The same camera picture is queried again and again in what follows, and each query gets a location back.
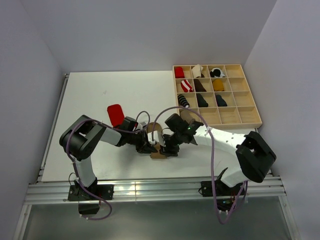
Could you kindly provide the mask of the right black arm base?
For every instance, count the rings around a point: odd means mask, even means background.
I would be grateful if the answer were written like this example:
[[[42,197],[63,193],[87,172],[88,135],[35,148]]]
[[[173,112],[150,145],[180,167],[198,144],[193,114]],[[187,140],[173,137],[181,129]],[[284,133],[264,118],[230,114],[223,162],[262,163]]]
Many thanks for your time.
[[[215,180],[215,193],[217,197],[225,197],[217,200],[217,208],[221,211],[230,211],[232,205],[236,199],[236,195],[241,189],[242,183],[238,183],[234,187],[228,187],[220,180]],[[202,195],[202,197],[212,197],[212,182],[211,181],[202,181],[200,183],[200,188],[198,189],[198,193]]]

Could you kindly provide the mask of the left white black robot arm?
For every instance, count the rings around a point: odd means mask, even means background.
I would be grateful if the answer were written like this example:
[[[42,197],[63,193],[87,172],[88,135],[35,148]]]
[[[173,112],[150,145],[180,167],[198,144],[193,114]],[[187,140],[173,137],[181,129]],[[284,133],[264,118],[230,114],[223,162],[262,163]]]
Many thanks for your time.
[[[137,126],[138,122],[131,117],[125,117],[120,125],[112,128],[82,115],[61,135],[59,144],[71,159],[76,182],[81,185],[79,194],[86,200],[95,198],[98,193],[91,154],[99,142],[116,147],[133,145],[140,154],[157,152],[148,141],[146,129],[136,130]]]

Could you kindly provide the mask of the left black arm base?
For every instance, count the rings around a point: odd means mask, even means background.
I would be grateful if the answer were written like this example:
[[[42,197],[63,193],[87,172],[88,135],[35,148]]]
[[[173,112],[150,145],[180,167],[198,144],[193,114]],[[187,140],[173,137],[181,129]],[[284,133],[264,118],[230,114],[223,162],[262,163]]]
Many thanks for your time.
[[[67,197],[69,202],[78,202],[78,212],[82,215],[92,217],[99,212],[102,201],[92,195],[106,201],[113,199],[113,184],[98,184],[98,181],[95,180],[90,187],[85,189],[86,191],[74,180],[74,183],[69,187]]]

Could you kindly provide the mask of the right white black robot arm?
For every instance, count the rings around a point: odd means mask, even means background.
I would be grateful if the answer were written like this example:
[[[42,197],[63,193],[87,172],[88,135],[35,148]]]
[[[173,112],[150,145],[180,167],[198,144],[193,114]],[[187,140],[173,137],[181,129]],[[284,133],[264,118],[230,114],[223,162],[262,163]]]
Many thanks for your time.
[[[217,177],[216,189],[222,195],[229,194],[234,186],[245,181],[262,183],[277,159],[263,137],[250,131],[248,134],[228,132],[204,123],[187,121],[174,113],[165,124],[173,134],[160,135],[160,153],[177,157],[181,144],[210,146],[234,156]]]

